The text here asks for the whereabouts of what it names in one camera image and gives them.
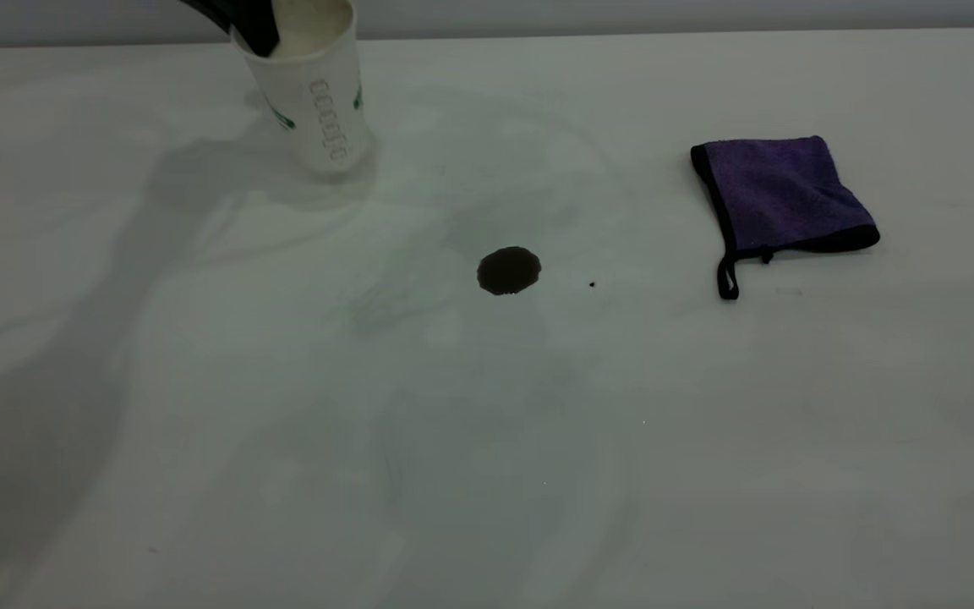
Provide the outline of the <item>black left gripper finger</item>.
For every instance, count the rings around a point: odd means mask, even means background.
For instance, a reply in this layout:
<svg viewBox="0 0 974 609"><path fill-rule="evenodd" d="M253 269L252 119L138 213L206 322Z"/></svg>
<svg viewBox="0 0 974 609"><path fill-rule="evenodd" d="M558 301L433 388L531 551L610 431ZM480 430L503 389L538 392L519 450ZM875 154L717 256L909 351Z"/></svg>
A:
<svg viewBox="0 0 974 609"><path fill-rule="evenodd" d="M271 1L182 1L220 30L238 32L249 50L268 58L281 42Z"/></svg>

